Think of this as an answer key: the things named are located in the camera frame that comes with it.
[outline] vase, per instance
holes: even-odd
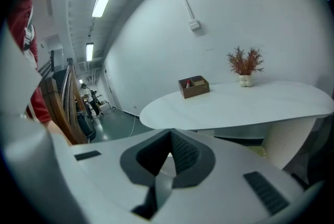
[[[239,75],[239,84],[241,87],[251,87],[253,85],[253,78],[251,75]]]

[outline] ceiling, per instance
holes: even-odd
[[[101,18],[93,18],[95,0],[68,0],[69,35],[78,64],[77,74],[101,68],[104,48],[120,14],[131,0],[109,0]],[[86,62],[86,43],[93,42],[93,60]]]

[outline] red shirt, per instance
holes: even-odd
[[[16,43],[23,51],[25,43],[25,27],[27,27],[29,16],[32,11],[32,0],[22,0],[16,4],[11,13],[7,17],[8,26],[11,34],[13,35]],[[35,58],[36,63],[38,60],[38,48],[36,35],[31,41],[30,50]],[[30,118],[39,120],[42,123],[51,121],[51,117],[46,108],[41,89],[38,87],[31,97],[31,103],[27,106],[27,113]]]

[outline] floor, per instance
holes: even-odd
[[[120,139],[128,137],[133,128],[135,118],[120,110],[108,110],[104,116],[95,119],[96,138],[92,143],[105,142],[108,140]],[[139,119],[136,118],[135,128],[132,136],[152,130],[144,126]]]

